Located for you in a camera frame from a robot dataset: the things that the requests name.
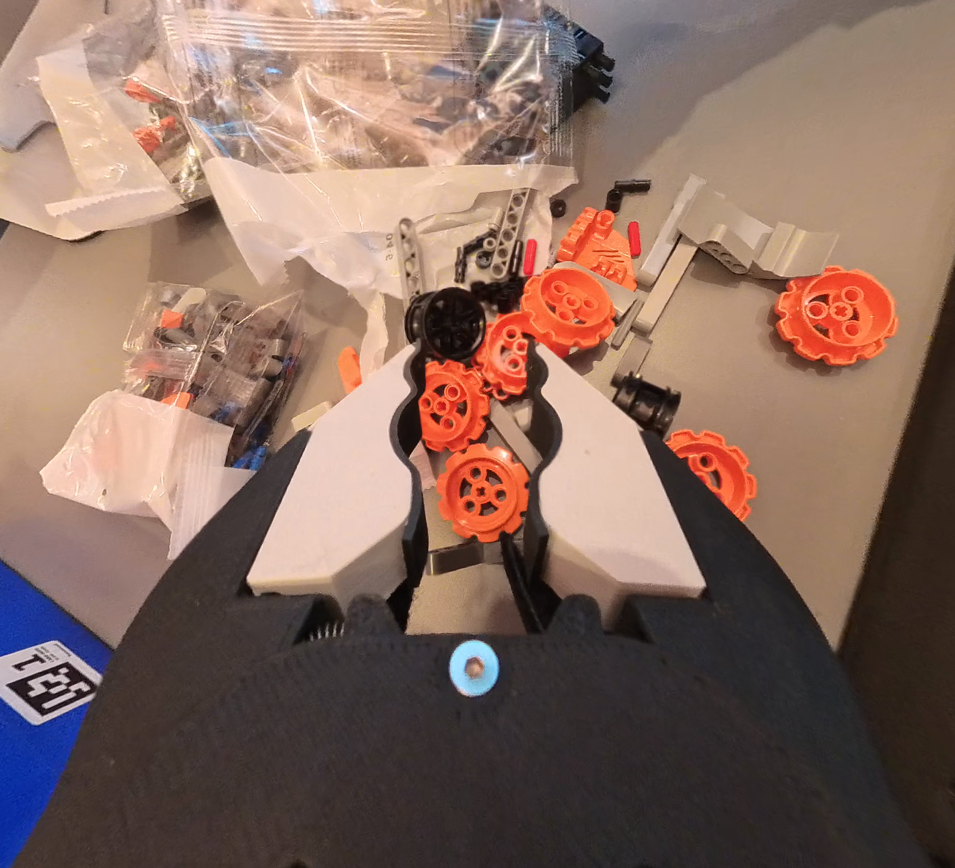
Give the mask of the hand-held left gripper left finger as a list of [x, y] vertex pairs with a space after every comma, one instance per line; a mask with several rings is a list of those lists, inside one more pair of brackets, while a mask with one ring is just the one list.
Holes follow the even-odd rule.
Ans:
[[402, 349], [311, 426], [246, 577], [255, 595], [388, 598], [405, 580], [412, 467], [391, 430], [412, 393], [414, 352]]

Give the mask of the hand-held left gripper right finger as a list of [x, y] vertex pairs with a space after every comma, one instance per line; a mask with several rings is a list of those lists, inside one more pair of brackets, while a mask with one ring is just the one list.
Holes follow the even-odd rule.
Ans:
[[642, 432], [555, 352], [533, 345], [523, 551], [559, 597], [697, 599], [705, 579]]

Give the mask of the black perforated plastic block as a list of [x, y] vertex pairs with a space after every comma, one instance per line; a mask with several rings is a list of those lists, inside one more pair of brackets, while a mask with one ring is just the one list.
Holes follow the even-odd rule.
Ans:
[[579, 111], [591, 101], [607, 103], [613, 86], [615, 60], [604, 51], [603, 40], [550, 4], [544, 7], [543, 18], [560, 31], [567, 49], [566, 115]]

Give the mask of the clear bag of orange parts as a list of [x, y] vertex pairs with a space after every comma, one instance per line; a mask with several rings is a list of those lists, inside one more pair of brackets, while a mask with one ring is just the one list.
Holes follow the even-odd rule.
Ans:
[[300, 370], [303, 293], [262, 302], [149, 284], [117, 389], [95, 398], [42, 468], [45, 490], [158, 520], [173, 560], [263, 467]]

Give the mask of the large clear parts bag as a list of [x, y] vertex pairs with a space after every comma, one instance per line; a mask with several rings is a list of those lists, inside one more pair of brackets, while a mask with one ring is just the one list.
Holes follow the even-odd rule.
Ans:
[[161, 59], [221, 216], [260, 283], [301, 259], [368, 323], [402, 296], [400, 219], [476, 233], [531, 188], [530, 230], [576, 182], [561, 0], [152, 0]]

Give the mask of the blue plastic bin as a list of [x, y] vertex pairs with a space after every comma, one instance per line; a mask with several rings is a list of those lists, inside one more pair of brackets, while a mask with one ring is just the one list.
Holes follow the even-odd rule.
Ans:
[[1, 565], [1, 865], [50, 801], [112, 650]]

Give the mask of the clear bag of grey beams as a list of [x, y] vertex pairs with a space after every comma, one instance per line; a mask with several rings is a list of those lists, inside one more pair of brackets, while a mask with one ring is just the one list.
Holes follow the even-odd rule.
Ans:
[[37, 59], [74, 187], [46, 203], [70, 240], [175, 217], [211, 190], [150, 14], [105, 20]]

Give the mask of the black wheel hub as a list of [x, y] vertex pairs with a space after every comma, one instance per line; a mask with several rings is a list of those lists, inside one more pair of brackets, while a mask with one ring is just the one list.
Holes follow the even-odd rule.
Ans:
[[682, 401], [682, 394], [669, 386], [658, 386], [641, 374], [628, 372], [611, 379], [612, 403], [642, 430], [662, 439], [669, 435]]
[[434, 360], [467, 362], [480, 350], [486, 334], [481, 301], [468, 289], [439, 289], [412, 298], [404, 316], [408, 341]]

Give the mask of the orange wedge panel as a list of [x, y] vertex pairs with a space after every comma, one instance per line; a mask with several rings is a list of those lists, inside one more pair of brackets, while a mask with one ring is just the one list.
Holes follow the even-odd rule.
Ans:
[[638, 289], [627, 236], [614, 228], [609, 210], [586, 207], [561, 239], [555, 264], [573, 263], [629, 291]]

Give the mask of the scattered orange gear wheels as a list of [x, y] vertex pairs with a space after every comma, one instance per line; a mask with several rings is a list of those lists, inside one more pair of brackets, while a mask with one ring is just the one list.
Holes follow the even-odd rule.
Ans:
[[[426, 365], [419, 401], [422, 442], [440, 453], [464, 452], [486, 429], [491, 401], [525, 394], [529, 341], [555, 352], [590, 350], [611, 336], [610, 282], [565, 263], [524, 282], [520, 307], [486, 326], [482, 347], [463, 363]], [[829, 366], [869, 360], [898, 327], [895, 302], [871, 275], [831, 265], [790, 280], [778, 296], [776, 329], [799, 356]], [[751, 512], [758, 482], [748, 457], [718, 433], [670, 430], [668, 446], [740, 520]]]

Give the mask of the white book stand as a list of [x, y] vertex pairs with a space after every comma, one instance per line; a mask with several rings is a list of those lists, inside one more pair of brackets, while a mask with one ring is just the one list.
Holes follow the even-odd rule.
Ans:
[[47, 211], [65, 196], [73, 172], [57, 151], [57, 134], [38, 139], [54, 116], [38, 82], [39, 57], [55, 51], [73, 35], [83, 36], [103, 19], [109, 0], [39, 0], [2, 61], [2, 221], [21, 225], [61, 241], [81, 241], [91, 233]]

